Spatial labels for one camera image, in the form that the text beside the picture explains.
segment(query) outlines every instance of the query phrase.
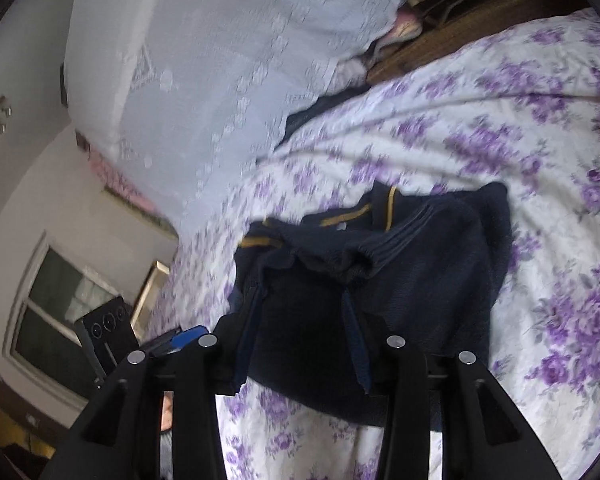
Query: person's hand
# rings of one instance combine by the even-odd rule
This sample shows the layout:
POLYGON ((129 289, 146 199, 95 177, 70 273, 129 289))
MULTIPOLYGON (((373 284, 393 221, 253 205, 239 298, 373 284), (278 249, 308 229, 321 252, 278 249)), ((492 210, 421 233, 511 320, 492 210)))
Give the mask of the person's hand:
POLYGON ((173 425, 173 400, 170 392, 165 393, 162 398, 162 420, 160 431, 169 431, 173 425))

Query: picture frame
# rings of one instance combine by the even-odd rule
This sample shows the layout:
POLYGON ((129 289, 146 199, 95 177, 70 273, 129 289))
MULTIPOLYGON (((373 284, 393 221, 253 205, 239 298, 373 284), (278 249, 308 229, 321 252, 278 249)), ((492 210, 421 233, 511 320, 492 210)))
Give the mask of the picture frame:
POLYGON ((161 288, 167 282, 169 273, 169 267, 156 260, 152 263, 151 268, 144 279, 144 283, 142 284, 131 315, 131 327, 134 330, 138 341, 144 339, 151 312, 154 309, 161 288))

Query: floral bedspread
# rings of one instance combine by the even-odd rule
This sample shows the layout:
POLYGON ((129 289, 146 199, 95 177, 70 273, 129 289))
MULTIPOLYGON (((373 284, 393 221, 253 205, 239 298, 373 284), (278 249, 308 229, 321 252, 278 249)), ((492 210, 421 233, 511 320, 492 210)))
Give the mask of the floral bedspread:
MULTIPOLYGON (((584 10, 513 27, 308 123, 183 237, 153 334, 225 313, 250 219, 351 206, 374 179, 426 194, 507 183, 515 242, 489 366, 563 477, 579 478, 600 451, 600 19, 584 10)), ((378 428, 253 381, 217 404, 231 479, 374 477, 378 428)))

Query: speaker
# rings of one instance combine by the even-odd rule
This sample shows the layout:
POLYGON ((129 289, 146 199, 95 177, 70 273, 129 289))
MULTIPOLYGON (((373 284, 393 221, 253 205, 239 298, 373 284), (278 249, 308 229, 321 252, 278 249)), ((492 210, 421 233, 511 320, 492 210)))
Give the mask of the speaker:
POLYGON ((118 296, 75 322, 82 350, 101 379, 112 373, 129 352, 139 348, 129 310, 118 296))

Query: pink cloth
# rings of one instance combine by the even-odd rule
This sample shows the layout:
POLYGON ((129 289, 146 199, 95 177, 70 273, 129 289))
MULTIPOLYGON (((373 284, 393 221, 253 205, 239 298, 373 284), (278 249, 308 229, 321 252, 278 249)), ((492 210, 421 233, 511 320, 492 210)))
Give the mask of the pink cloth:
POLYGON ((122 198, 149 214, 162 216, 147 197, 140 193, 100 152, 93 148, 89 149, 89 166, 105 186, 111 188, 122 198))

